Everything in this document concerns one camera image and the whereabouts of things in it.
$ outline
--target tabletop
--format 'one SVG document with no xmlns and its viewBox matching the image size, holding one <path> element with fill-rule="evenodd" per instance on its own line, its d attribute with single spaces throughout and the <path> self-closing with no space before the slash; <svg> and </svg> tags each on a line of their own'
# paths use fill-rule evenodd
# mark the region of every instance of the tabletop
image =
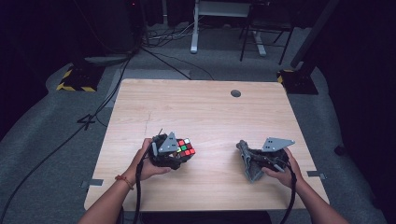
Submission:
<svg viewBox="0 0 396 224">
<path fill-rule="evenodd" d="M 239 91 L 234 97 L 232 91 Z M 196 154 L 178 170 L 142 182 L 141 211 L 285 209 L 291 190 L 264 175 L 250 183 L 236 144 L 261 148 L 267 137 L 294 140 L 289 149 L 304 179 L 326 201 L 297 119 L 283 87 L 275 82 L 124 79 L 90 186 L 88 209 L 129 166 L 144 138 L 174 132 L 189 138 Z M 134 211 L 136 191 L 124 209 Z M 296 196 L 294 208 L 304 208 Z"/>
</svg>

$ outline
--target forearm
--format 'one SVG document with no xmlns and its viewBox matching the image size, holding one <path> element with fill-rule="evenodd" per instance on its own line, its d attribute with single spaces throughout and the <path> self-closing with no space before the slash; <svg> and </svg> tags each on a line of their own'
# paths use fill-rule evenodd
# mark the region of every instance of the forearm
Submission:
<svg viewBox="0 0 396 224">
<path fill-rule="evenodd" d="M 134 172 L 123 174 L 132 185 L 135 184 Z M 123 181 L 114 184 L 87 210 L 78 223 L 115 223 L 123 201 L 131 189 Z"/>
<path fill-rule="evenodd" d="M 297 194 L 302 199 L 314 224 L 348 223 L 338 212 L 327 204 L 304 180 L 297 184 Z"/>
</svg>

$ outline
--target bracelet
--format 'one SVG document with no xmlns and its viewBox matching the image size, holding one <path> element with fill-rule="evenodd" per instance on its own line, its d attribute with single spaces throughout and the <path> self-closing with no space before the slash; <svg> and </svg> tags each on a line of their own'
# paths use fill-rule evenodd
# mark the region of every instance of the bracelet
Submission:
<svg viewBox="0 0 396 224">
<path fill-rule="evenodd" d="M 126 178 L 126 176 L 117 175 L 117 176 L 115 177 L 115 179 L 116 179 L 116 180 L 123 180 L 123 181 L 125 181 L 125 183 L 128 184 L 128 186 L 129 186 L 129 188 L 130 188 L 131 190 L 134 189 L 134 186 L 131 184 L 131 182 L 129 182 L 129 180 Z"/>
</svg>

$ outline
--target left hand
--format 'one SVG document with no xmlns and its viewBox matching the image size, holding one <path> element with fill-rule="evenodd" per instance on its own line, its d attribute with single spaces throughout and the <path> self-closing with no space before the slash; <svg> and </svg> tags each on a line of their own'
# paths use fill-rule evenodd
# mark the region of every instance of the left hand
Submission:
<svg viewBox="0 0 396 224">
<path fill-rule="evenodd" d="M 136 173 L 136 166 L 140 162 L 141 158 L 145 154 L 146 149 L 149 147 L 151 144 L 152 139 L 151 138 L 146 138 L 143 141 L 142 148 L 140 148 L 137 152 L 136 155 L 134 156 L 134 159 L 132 160 L 131 165 L 128 167 L 127 171 L 124 173 L 127 176 L 133 176 Z M 150 178 L 153 175 L 163 175 L 166 173 L 169 173 L 171 171 L 170 167 L 158 167 L 155 166 L 151 163 L 149 158 L 144 159 L 144 164 L 143 164 L 143 170 L 142 170 L 142 175 L 140 176 L 140 180 L 145 180 Z"/>
</svg>

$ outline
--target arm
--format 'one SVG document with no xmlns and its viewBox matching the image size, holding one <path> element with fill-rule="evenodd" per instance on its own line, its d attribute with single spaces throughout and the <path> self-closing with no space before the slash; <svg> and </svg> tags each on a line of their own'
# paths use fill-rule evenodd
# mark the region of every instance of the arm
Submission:
<svg viewBox="0 0 396 224">
<path fill-rule="evenodd" d="M 136 166 L 140 162 L 143 154 L 151 143 L 151 139 L 144 140 L 131 165 L 122 174 L 129 182 L 135 184 Z M 162 175 L 171 171 L 169 167 L 156 167 L 149 160 L 145 160 L 141 175 L 141 180 L 150 178 L 152 175 Z M 78 223 L 115 223 L 117 216 L 125 200 L 126 195 L 131 190 L 128 184 L 123 181 L 115 181 L 114 184 L 87 210 Z"/>
<path fill-rule="evenodd" d="M 337 213 L 328 203 L 326 203 L 303 179 L 300 167 L 288 148 L 285 148 L 289 156 L 289 161 L 294 173 L 297 176 L 296 192 L 303 200 L 303 203 L 311 215 L 314 223 L 348 223 L 339 213 Z M 290 170 L 286 169 L 285 173 L 277 173 L 268 168 L 262 170 L 269 176 L 279 180 L 283 185 L 291 188 Z"/>
</svg>

